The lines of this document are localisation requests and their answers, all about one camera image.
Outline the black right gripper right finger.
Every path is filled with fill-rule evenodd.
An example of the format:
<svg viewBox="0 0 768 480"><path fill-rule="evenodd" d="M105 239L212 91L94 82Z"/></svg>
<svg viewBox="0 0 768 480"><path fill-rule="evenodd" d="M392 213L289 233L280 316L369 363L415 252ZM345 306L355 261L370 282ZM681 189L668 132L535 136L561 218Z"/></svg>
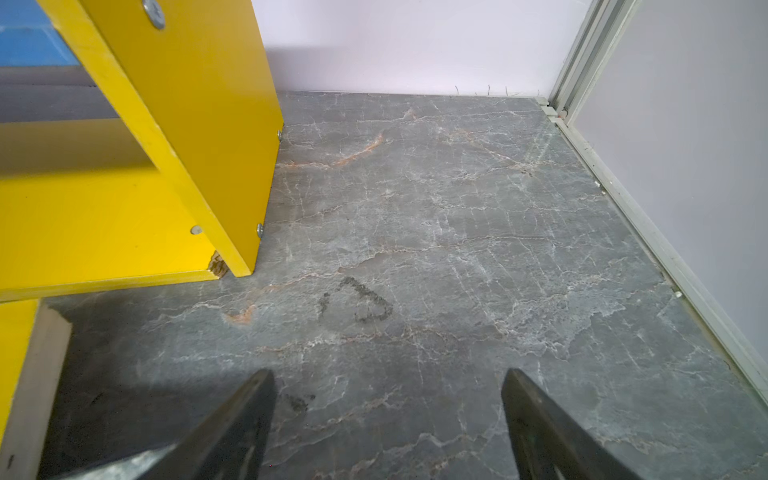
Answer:
<svg viewBox="0 0 768 480"><path fill-rule="evenodd" d="M501 398L521 479L636 479L520 369L507 371Z"/></svg>

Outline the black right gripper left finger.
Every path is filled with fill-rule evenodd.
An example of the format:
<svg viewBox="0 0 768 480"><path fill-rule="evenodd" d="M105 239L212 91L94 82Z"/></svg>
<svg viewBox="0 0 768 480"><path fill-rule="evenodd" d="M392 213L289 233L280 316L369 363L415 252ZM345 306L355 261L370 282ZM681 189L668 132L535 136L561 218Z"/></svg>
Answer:
<svg viewBox="0 0 768 480"><path fill-rule="evenodd" d="M275 411L274 373L262 369L167 455L143 479L256 479Z"/></svg>

